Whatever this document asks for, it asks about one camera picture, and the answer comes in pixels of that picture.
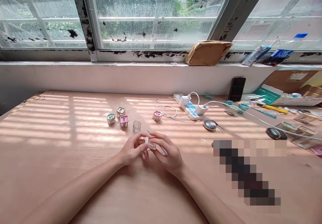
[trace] water bottle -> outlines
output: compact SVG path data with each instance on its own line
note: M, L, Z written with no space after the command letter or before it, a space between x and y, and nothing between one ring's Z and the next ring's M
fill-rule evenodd
M296 34L295 37L287 41L286 43L282 44L281 48L276 50L270 57L268 57L263 63L266 65L278 65L282 63L289 55L294 51L298 50L302 43L303 39L307 36L308 34Z

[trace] black smartphone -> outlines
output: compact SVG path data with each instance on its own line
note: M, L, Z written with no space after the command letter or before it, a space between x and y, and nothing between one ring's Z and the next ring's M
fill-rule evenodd
M235 77L232 79L228 100L240 101L242 98L246 78Z

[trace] hand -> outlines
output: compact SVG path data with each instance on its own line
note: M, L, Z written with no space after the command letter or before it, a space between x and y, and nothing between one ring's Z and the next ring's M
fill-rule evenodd
M158 150L151 149L152 153L154 153L167 171L178 178L185 167L179 148L164 134L150 132L150 135L153 136L153 138L149 140L150 142L159 145L167 151L167 154L163 155Z
M149 159L148 145L146 143L138 144L138 139L146 136L146 133L139 132L126 141L121 151L117 154L124 165L129 165L140 155L143 159Z

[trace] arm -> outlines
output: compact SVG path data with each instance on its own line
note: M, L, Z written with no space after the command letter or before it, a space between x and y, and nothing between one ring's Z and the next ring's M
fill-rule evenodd
M151 150L162 165L177 177L210 224L242 224L244 223L218 196L216 196L182 160L178 147L166 136L151 132L150 142L164 148L168 154L163 155L158 150Z
M85 203L120 168L129 165L138 156L148 158L148 145L138 147L138 139L145 134L137 133L127 140L121 151L105 163L72 180L49 196L33 210L21 224L67 224Z

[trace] power strip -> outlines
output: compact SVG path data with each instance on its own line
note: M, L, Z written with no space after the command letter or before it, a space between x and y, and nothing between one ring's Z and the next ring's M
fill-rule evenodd
M173 98L176 99L177 102L179 102L179 100L181 99L181 97L184 96L182 94L174 94ZM189 101L188 105L182 107L182 109L187 113L187 115L190 115L191 113L194 112L194 110L196 109L195 105L193 105L191 103L191 101ZM191 116L189 116L191 120L197 121L197 120L202 120L205 115L197 115L195 113L193 113Z

